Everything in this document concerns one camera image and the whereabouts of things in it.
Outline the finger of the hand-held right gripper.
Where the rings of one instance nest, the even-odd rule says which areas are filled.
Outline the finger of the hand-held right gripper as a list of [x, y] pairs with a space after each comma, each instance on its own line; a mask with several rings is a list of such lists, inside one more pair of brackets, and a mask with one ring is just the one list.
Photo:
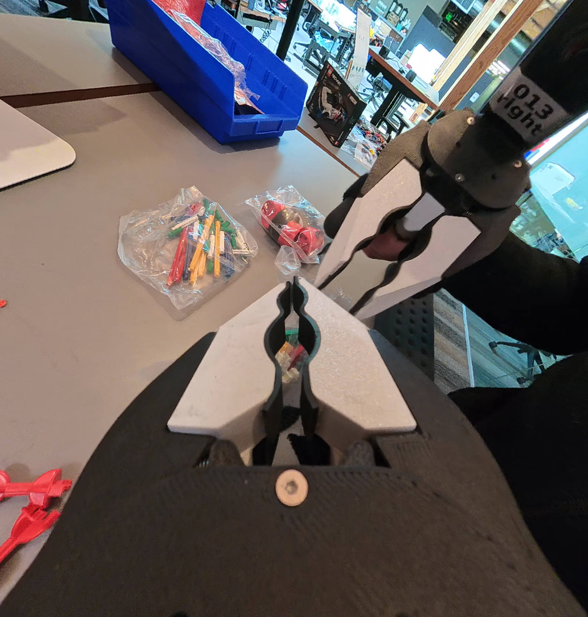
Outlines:
[[420, 171], [403, 159], [364, 195], [344, 200], [325, 220], [324, 229], [332, 241], [316, 273], [315, 286], [324, 289], [380, 233], [390, 216], [412, 207], [421, 196]]
[[351, 313], [365, 320], [432, 288], [480, 234], [465, 217], [440, 217], [411, 243], [412, 250], [399, 258], [394, 276], [386, 276]]

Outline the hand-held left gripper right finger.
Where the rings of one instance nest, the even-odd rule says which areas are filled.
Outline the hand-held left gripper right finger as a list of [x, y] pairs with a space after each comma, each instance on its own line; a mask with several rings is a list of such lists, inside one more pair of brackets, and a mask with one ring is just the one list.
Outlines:
[[369, 437], [410, 433], [415, 418], [371, 336], [357, 318], [306, 280], [293, 280], [305, 436], [340, 452]]

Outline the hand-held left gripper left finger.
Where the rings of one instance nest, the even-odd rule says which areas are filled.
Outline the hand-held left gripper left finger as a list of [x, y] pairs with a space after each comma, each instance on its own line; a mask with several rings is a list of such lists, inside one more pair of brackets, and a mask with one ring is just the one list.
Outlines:
[[240, 452], [264, 441], [254, 462], [271, 465], [283, 413], [282, 372], [291, 283], [260, 297], [216, 332], [167, 422], [174, 433], [213, 436]]

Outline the clear bag of snowflake connectors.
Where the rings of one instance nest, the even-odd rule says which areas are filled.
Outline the clear bag of snowflake connectors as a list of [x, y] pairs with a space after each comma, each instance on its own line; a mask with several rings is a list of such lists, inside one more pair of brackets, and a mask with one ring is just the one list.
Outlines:
[[286, 328], [285, 342], [276, 353], [275, 359], [281, 369], [283, 385], [298, 380], [302, 367], [309, 359], [308, 352], [299, 341], [298, 327]]

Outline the clear bag of red wheels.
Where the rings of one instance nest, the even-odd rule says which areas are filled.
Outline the clear bag of red wheels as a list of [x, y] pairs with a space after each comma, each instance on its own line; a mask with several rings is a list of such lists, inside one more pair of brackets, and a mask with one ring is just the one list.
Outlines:
[[275, 266], [284, 276], [320, 263], [328, 248], [325, 217], [292, 185], [249, 197], [251, 209], [266, 235], [279, 247]]

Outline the clear bag of colourful rods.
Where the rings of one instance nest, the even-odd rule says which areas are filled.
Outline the clear bag of colourful rods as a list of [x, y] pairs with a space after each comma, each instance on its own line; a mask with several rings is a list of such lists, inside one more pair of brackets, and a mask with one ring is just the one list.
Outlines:
[[251, 264], [258, 244], [218, 203], [192, 186], [156, 209], [120, 221], [118, 256], [133, 274], [190, 312]]

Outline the white stand with wooden board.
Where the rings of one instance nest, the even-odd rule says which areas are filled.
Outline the white stand with wooden board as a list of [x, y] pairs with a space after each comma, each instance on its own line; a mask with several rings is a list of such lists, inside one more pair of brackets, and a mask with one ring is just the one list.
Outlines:
[[0, 99], [0, 191], [68, 168], [74, 149]]

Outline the person's right forearm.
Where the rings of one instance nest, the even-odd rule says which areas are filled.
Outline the person's right forearm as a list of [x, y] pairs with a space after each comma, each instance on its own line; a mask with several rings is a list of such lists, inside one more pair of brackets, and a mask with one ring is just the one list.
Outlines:
[[576, 262], [545, 253], [509, 233], [443, 287], [522, 343], [558, 355], [588, 351], [588, 256]]

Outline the person's right hand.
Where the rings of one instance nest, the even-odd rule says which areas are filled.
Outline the person's right hand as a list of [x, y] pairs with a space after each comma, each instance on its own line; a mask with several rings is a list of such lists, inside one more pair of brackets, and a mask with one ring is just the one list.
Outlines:
[[390, 227], [375, 236], [362, 251], [370, 259], [394, 262], [411, 242], [410, 237], [400, 234], [397, 228]]

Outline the black perforated mat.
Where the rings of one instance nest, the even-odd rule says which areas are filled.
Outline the black perforated mat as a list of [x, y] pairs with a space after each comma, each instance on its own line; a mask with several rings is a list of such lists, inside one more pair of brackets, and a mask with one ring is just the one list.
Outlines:
[[374, 329], [435, 380], [434, 296], [410, 298], [375, 315]]

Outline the black toy box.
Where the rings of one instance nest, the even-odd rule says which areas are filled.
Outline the black toy box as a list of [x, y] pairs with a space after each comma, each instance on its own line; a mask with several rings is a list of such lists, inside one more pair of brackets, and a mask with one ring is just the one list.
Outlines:
[[325, 60], [306, 101], [306, 109], [333, 147], [343, 146], [366, 107], [358, 91]]

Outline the black office chair base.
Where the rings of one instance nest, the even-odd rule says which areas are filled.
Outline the black office chair base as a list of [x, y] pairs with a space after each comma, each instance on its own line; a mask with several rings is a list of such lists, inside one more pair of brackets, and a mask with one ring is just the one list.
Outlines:
[[495, 352], [496, 348], [500, 345], [505, 347], [512, 347], [517, 350], [517, 353], [525, 355], [527, 359], [527, 365], [516, 377], [515, 380], [520, 386], [525, 386], [531, 383], [538, 374], [545, 373], [547, 366], [545, 365], [544, 358], [555, 363], [558, 361], [558, 356], [553, 353], [539, 350], [532, 345], [522, 342], [508, 342], [508, 341], [491, 341], [488, 346], [490, 350]]

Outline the person's black clothing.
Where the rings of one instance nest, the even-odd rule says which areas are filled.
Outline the person's black clothing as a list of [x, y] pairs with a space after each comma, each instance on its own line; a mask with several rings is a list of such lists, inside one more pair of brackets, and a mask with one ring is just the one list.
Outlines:
[[464, 388], [449, 398], [483, 438], [532, 536], [588, 613], [588, 350], [527, 388]]

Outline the black pole with ribbed disc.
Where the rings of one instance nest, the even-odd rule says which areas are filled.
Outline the black pole with ribbed disc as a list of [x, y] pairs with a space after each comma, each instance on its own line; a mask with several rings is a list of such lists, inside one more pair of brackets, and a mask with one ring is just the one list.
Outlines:
[[275, 50], [275, 55], [282, 61], [285, 61], [285, 59], [287, 58], [290, 44], [293, 39], [293, 35], [297, 29], [298, 20], [304, 4], [304, 0], [290, 1], [289, 12], [283, 26], [281, 38], [279, 40], [277, 49]]

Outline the red bow-tie connector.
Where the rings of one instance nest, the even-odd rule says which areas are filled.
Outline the red bow-tie connector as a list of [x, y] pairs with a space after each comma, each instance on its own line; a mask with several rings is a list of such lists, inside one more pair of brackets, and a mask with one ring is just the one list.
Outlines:
[[70, 490], [72, 483], [73, 480], [62, 478], [60, 468], [48, 470], [30, 482], [12, 482], [7, 472], [0, 469], [0, 502], [26, 496], [30, 504], [46, 508], [52, 499]]
[[60, 516], [59, 510], [47, 511], [33, 504], [23, 507], [9, 537], [0, 546], [0, 564], [20, 545], [33, 541], [49, 530]]

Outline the blue plastic bin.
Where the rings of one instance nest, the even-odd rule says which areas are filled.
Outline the blue plastic bin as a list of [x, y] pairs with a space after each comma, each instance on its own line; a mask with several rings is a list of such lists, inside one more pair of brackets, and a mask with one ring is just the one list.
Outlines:
[[154, 1], [107, 1], [111, 40], [220, 144], [278, 138], [295, 130], [307, 84], [220, 6], [200, 27], [241, 63], [260, 114], [235, 112], [233, 74]]

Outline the red printed packet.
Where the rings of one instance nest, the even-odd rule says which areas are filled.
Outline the red printed packet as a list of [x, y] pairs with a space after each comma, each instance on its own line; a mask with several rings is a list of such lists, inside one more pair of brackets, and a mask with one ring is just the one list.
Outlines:
[[154, 1], [180, 25], [213, 58], [228, 69], [234, 78], [234, 108], [236, 115], [263, 114], [252, 98], [259, 99], [246, 85], [244, 66], [234, 60], [222, 42], [210, 36], [201, 26], [205, 1]]

